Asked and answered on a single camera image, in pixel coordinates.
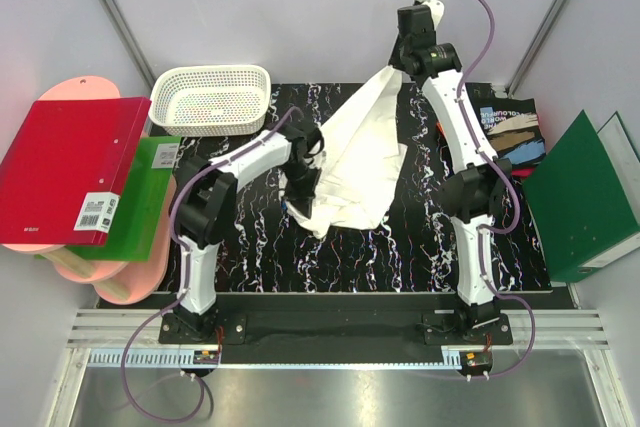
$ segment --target white cloth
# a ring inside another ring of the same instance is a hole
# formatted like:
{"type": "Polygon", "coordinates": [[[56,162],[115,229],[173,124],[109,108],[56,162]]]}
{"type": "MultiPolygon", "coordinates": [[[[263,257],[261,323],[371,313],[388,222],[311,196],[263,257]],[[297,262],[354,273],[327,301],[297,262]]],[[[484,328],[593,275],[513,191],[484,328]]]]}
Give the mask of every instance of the white cloth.
{"type": "MultiPolygon", "coordinates": [[[[375,229],[395,195],[407,147],[398,144],[396,103],[402,74],[385,67],[320,127],[322,169],[311,219],[287,203],[296,221],[317,238],[329,226],[375,229]]],[[[286,180],[281,178],[281,185],[286,180]]]]}

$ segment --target marble tabletop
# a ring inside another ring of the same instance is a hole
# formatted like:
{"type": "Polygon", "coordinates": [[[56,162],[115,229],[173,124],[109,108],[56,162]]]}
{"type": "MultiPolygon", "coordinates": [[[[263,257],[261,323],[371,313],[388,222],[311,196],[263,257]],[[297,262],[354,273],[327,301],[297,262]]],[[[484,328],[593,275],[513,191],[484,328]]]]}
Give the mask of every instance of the marble tabletop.
{"type": "MultiPolygon", "coordinates": [[[[272,87],[266,123],[291,106],[316,123],[325,122],[359,84],[284,84],[272,87]]],[[[451,173],[448,147],[436,116],[413,84],[398,95],[398,140],[408,146],[396,196],[377,229],[334,228],[318,240],[283,210],[278,199],[278,170],[256,179],[238,194],[235,229],[226,235],[218,257],[220,292],[447,292],[457,282],[453,227],[434,193],[451,173]]],[[[248,137],[185,138],[179,158],[211,157],[231,151],[248,137]]],[[[551,289],[540,242],[523,204],[517,229],[496,236],[494,277],[506,290],[551,289]]],[[[496,225],[511,220],[505,195],[496,225]]],[[[179,255],[172,246],[168,274],[159,290],[176,291],[179,255]]]]}

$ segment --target green book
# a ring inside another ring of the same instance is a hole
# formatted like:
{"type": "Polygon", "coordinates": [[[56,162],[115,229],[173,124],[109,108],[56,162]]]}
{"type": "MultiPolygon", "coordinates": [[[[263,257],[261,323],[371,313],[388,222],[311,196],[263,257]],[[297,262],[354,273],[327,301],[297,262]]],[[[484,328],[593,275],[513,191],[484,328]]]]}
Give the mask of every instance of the green book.
{"type": "Polygon", "coordinates": [[[180,137],[140,139],[106,244],[67,248],[86,260],[148,260],[179,145],[180,137]]]}
{"type": "Polygon", "coordinates": [[[620,117],[583,111],[524,182],[552,280],[578,282],[640,246],[640,161],[620,117]]]}

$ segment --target white plastic basket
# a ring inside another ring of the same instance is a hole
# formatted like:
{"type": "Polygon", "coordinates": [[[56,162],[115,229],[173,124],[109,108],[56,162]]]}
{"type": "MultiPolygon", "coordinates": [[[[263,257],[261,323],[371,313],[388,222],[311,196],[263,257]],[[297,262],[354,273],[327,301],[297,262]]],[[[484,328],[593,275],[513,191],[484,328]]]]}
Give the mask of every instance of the white plastic basket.
{"type": "Polygon", "coordinates": [[[149,118],[171,135],[248,135],[264,125],[270,98],[271,79],[262,67],[179,67],[153,86],[149,118]]]}

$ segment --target white wall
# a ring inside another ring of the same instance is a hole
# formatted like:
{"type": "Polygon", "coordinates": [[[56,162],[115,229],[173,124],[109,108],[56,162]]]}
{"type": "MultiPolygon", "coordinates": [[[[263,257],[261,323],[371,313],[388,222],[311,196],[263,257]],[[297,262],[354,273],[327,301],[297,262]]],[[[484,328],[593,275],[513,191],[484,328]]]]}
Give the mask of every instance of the white wall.
{"type": "MultiPolygon", "coordinates": [[[[441,41],[468,65],[486,40],[474,0],[443,0],[441,41]]],[[[487,0],[495,44],[474,78],[506,83],[552,0],[487,0]]],[[[396,10],[413,0],[118,0],[154,72],[183,65],[256,63],[275,82],[363,82],[382,68],[396,10]]]]}
{"type": "MultiPolygon", "coordinates": [[[[31,103],[65,79],[102,75],[123,95],[148,94],[97,0],[0,0],[0,12],[0,159],[31,103]]],[[[3,247],[0,279],[0,418],[33,427],[49,407],[75,313],[93,289],[3,247]]]]}
{"type": "MultiPolygon", "coordinates": [[[[584,109],[595,127],[616,110],[640,146],[640,2],[571,0],[533,70],[516,93],[535,97],[551,147],[584,109]]],[[[640,421],[640,252],[578,284],[586,307],[597,308],[640,421]]]]}

